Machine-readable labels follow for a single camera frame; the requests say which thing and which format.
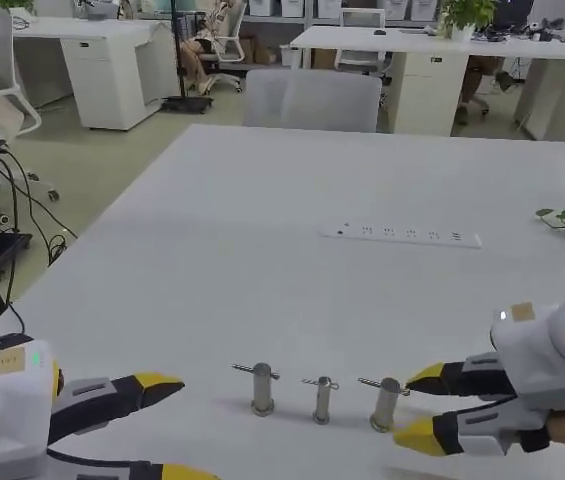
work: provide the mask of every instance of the storage box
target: storage box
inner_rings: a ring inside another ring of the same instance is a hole
[[[249,0],[249,15],[270,17],[273,15],[273,0]]]
[[[260,65],[271,65],[275,63],[276,55],[268,47],[258,45],[255,49],[255,63]]]
[[[290,67],[293,65],[293,54],[297,48],[291,48],[289,45],[280,45],[280,53],[282,54],[282,66]]]
[[[317,70],[335,70],[335,54],[337,50],[313,50],[313,66]]]
[[[240,46],[242,47],[242,50],[244,50],[243,62],[254,63],[256,48],[255,37],[252,35],[240,37]]]
[[[283,17],[303,17],[304,0],[282,0]]]
[[[404,20],[406,17],[406,6],[408,0],[385,0],[384,11],[387,20]]]
[[[432,22],[435,18],[437,7],[438,0],[413,0],[411,20],[414,22]]]
[[[340,18],[342,0],[318,0],[318,18]]]

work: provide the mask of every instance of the metal peg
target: metal peg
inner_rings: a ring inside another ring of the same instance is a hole
[[[316,385],[318,387],[318,397],[313,412],[313,421],[318,425],[329,423],[329,401],[331,400],[331,390],[338,390],[340,385],[331,381],[329,377],[320,377],[316,380],[302,380],[302,383]]]
[[[374,382],[366,378],[359,378],[358,381],[364,385],[380,389],[378,399],[375,402],[375,411],[369,419],[371,426],[380,433],[386,433],[393,428],[393,413],[398,403],[398,397],[406,389],[400,387],[400,382],[394,378],[384,378],[381,382]]]
[[[251,410],[258,417],[270,415],[275,408],[275,402],[271,397],[271,379],[278,380],[280,374],[272,372],[271,366],[268,363],[256,363],[253,368],[234,364],[231,365],[231,368],[253,374]]]

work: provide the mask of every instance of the computer monitor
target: computer monitor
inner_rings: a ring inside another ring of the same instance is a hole
[[[493,28],[506,30],[526,26],[532,8],[533,0],[500,0],[495,7]]]

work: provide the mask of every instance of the floor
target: floor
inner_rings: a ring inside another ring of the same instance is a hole
[[[454,132],[457,136],[482,138],[510,138],[523,140],[510,122],[519,96],[496,93],[490,84],[481,92],[491,104],[491,113],[482,118],[480,110],[471,108],[468,127]],[[192,123],[239,125],[242,122],[242,97],[231,88],[214,89],[213,108],[205,115],[187,116],[158,113],[128,133],[90,131],[80,126],[77,109],[72,99],[53,104],[44,109],[43,126],[12,145],[13,151],[26,168],[42,179],[52,179],[62,198],[47,206],[66,225],[83,232],[115,198],[155,159],[175,138]],[[379,129],[386,128],[379,122]],[[33,194],[46,199],[44,191]],[[12,202],[10,189],[1,192],[2,205],[9,213]],[[61,233],[41,210],[36,219],[49,236]],[[21,230],[34,233],[35,228],[28,210],[21,208]],[[39,237],[34,237],[32,247],[18,260],[13,297],[17,298],[44,272],[46,251]],[[6,276],[0,283],[4,293]]]

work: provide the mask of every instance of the cylindrical metal rod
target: cylindrical metal rod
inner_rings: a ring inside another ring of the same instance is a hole
[[[393,413],[398,403],[401,387],[394,378],[384,378],[380,382],[380,393],[375,403],[375,411],[371,415],[371,426],[381,433],[393,428]]]
[[[331,400],[333,384],[329,377],[320,377],[317,383],[318,398],[315,412],[313,412],[313,420],[318,425],[326,425],[329,423],[329,401]]]
[[[275,404],[271,398],[271,367],[268,363],[258,363],[253,367],[253,402],[251,409],[260,417],[273,412]]]

